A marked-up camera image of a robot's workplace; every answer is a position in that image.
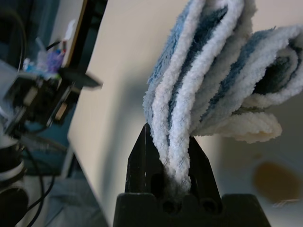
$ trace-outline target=desk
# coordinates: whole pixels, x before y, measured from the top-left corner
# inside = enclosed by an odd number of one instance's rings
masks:
[[[104,85],[100,90],[81,92],[69,140],[110,224],[113,223],[116,197],[124,191],[128,156],[145,123],[142,102],[147,90],[147,78],[186,2],[109,0],[107,4],[88,68]],[[254,30],[303,22],[302,13],[298,10],[302,9],[303,2],[258,0],[257,6],[260,11],[254,17]],[[287,106],[296,108],[296,115],[290,112],[286,116],[284,112],[283,115],[285,106],[276,108],[275,112],[280,113],[279,120],[285,123],[282,125],[285,133],[277,140],[252,146],[219,137],[198,139],[209,156],[221,194],[234,189],[235,193],[255,193],[251,188],[245,189],[237,177],[233,179],[233,182],[238,183],[235,183],[237,187],[228,187],[225,182],[232,176],[232,171],[223,180],[220,178],[224,170],[222,157],[226,157],[226,153],[236,149],[245,156],[243,151],[249,148],[266,153],[268,148],[276,150],[281,144],[295,144],[292,146],[294,152],[300,151],[303,141],[291,135],[294,128],[298,135],[302,135],[303,127],[289,122],[289,119],[291,122],[301,119],[303,109],[297,109],[298,100],[295,99]],[[292,217],[290,212],[285,217],[281,215],[282,211],[272,210],[266,201],[262,201],[262,205],[273,227],[286,226],[285,223],[293,227],[301,226],[300,215]]]

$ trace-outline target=striped towel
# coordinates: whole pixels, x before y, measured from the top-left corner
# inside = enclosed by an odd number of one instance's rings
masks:
[[[303,88],[303,27],[252,34],[255,11],[253,0],[191,0],[148,80],[144,114],[175,198],[191,186],[190,136],[277,137],[265,108]]]

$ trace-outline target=towel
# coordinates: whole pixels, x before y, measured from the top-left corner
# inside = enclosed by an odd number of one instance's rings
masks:
[[[252,34],[255,11],[253,0],[191,0],[148,80],[144,114],[174,198],[190,190],[190,136],[275,138],[266,108],[303,88],[302,26]]]

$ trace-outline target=wire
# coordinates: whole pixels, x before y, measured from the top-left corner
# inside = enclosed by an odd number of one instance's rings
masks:
[[[32,208],[34,208],[36,205],[38,205],[42,200],[44,200],[46,198],[46,196],[48,196],[48,194],[51,192],[52,188],[53,188],[53,185],[55,183],[55,174],[53,172],[53,168],[47,163],[47,162],[44,162],[42,160],[36,160],[36,162],[38,163],[41,163],[45,166],[47,166],[50,170],[51,170],[51,173],[52,173],[52,181],[51,181],[51,184],[49,185],[47,191],[43,194],[43,196],[41,196],[36,202],[34,202],[32,205],[30,205],[27,209],[27,211],[29,212]]]
[[[18,13],[10,7],[1,8],[0,17],[4,17],[8,20],[13,21],[19,27],[19,30],[21,33],[21,53],[20,53],[20,61],[19,61],[19,67],[18,67],[18,72],[19,72],[21,67],[23,66],[23,61],[25,59],[26,48],[27,48],[27,37],[26,37],[22,19],[18,15]]]
[[[25,152],[27,153],[28,155],[28,158],[32,161],[33,163],[33,166],[37,172],[37,175],[39,177],[39,182],[40,182],[40,190],[41,190],[41,201],[39,202],[39,207],[38,207],[38,210],[35,214],[35,216],[33,217],[33,219],[30,221],[30,223],[27,225],[27,227],[32,227],[33,224],[37,221],[40,213],[41,213],[41,210],[42,210],[42,207],[43,207],[43,203],[44,203],[44,198],[43,198],[43,195],[44,195],[44,183],[43,183],[43,178],[42,178],[42,175],[40,173],[40,170],[39,170],[39,167],[37,165],[37,162],[35,161],[35,159],[33,158],[32,154],[29,152],[29,150],[25,147],[24,148]]]

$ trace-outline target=black wire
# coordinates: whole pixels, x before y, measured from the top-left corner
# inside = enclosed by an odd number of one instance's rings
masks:
[[[39,167],[37,165],[37,162],[33,158],[32,154],[30,153],[30,151],[27,148],[25,148],[24,150],[27,153],[28,158],[32,161],[33,166],[34,166],[34,168],[35,168],[35,170],[37,172],[37,175],[39,177],[39,182],[40,182],[40,187],[41,187],[40,188],[41,189],[41,198],[42,198],[43,195],[44,195],[44,183],[43,183],[43,178],[42,178],[42,175],[40,173]],[[27,225],[27,227],[32,227],[33,224],[37,221],[37,219],[38,219],[38,217],[39,217],[39,215],[41,213],[41,210],[42,210],[42,207],[43,207],[43,203],[44,203],[44,198],[41,199],[39,207],[38,207],[38,210],[37,210],[35,216],[33,217],[33,219],[31,220],[31,222]]]
[[[52,174],[52,181],[51,181],[51,184],[49,185],[47,191],[43,194],[43,196],[41,196],[36,202],[34,202],[32,205],[30,205],[28,207],[27,211],[30,211],[32,208],[34,208],[36,205],[38,205],[42,200],[44,200],[46,198],[46,196],[51,192],[53,185],[55,183],[55,174],[53,172],[53,168],[47,162],[44,162],[42,160],[36,160],[36,162],[41,163],[50,169],[51,174]]]
[[[18,26],[18,28],[20,30],[21,54],[20,54],[20,62],[19,62],[19,67],[18,67],[18,71],[19,71],[23,67],[23,62],[25,59],[26,48],[27,48],[27,36],[26,36],[25,29],[24,29],[23,21],[22,21],[21,17],[19,16],[19,14],[10,7],[0,8],[0,17],[12,21],[15,25]]]

